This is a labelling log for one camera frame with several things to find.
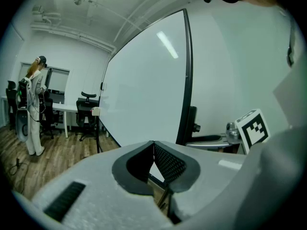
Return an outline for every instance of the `desk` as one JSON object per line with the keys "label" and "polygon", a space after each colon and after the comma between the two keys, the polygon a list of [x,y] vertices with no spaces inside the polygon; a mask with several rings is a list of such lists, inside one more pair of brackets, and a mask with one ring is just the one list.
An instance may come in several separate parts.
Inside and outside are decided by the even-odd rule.
{"label": "desk", "polygon": [[6,126],[7,122],[6,122],[6,113],[5,113],[5,105],[4,102],[7,101],[8,98],[6,95],[1,96],[1,107],[2,107],[2,118],[3,118],[3,124],[4,126]]}
{"label": "desk", "polygon": [[64,112],[64,128],[65,128],[65,136],[68,138],[68,133],[67,133],[67,112],[69,113],[76,113],[78,112],[77,106],[76,105],[65,105],[65,104],[58,104],[58,103],[53,103],[52,108],[57,111],[63,111]]}

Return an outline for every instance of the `wooden floor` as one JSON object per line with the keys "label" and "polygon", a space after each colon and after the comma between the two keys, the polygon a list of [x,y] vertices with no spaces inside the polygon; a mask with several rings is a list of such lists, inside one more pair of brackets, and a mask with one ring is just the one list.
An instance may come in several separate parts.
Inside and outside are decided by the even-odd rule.
{"label": "wooden floor", "polygon": [[[69,132],[68,138],[65,138],[64,132],[62,134],[56,132],[54,139],[48,135],[42,136],[41,145],[45,147],[45,151],[38,157],[28,154],[25,143],[18,140],[14,130],[9,130],[8,127],[0,128],[0,160],[4,171],[12,189],[29,200],[47,182],[80,160],[97,153],[94,138],[86,138],[80,142],[81,135],[76,136],[74,132]],[[118,148],[112,137],[106,137],[105,132],[101,132],[99,142],[103,151]],[[16,158],[22,163],[18,170],[14,166]],[[154,200],[158,203],[164,190],[151,181],[149,185],[153,188]],[[162,210],[165,215],[167,215],[167,209],[166,201],[166,206]]]}

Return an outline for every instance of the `ceiling light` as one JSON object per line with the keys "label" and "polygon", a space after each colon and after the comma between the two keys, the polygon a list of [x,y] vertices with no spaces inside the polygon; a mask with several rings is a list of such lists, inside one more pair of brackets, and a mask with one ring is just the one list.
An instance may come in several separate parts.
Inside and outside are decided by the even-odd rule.
{"label": "ceiling light", "polygon": [[164,32],[158,32],[157,33],[158,38],[162,41],[164,46],[167,48],[168,52],[172,55],[174,59],[178,58],[178,54],[174,47],[172,46],[171,42],[168,40]]}

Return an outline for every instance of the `ceiling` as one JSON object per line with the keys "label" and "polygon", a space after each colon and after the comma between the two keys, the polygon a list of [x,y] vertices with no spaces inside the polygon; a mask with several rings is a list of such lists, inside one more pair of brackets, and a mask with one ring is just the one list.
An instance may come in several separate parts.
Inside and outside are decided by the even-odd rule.
{"label": "ceiling", "polygon": [[44,30],[81,32],[120,49],[151,23],[195,0],[35,0]]}

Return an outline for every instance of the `shoe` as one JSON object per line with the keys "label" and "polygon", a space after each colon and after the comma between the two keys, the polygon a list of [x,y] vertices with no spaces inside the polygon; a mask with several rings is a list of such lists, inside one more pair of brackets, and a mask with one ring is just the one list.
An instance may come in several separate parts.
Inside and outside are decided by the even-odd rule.
{"label": "shoe", "polygon": [[40,156],[40,155],[42,155],[43,154],[43,152],[45,151],[45,147],[41,147],[42,148],[42,151],[41,151],[41,153],[39,153],[39,154],[36,154],[37,156]]}

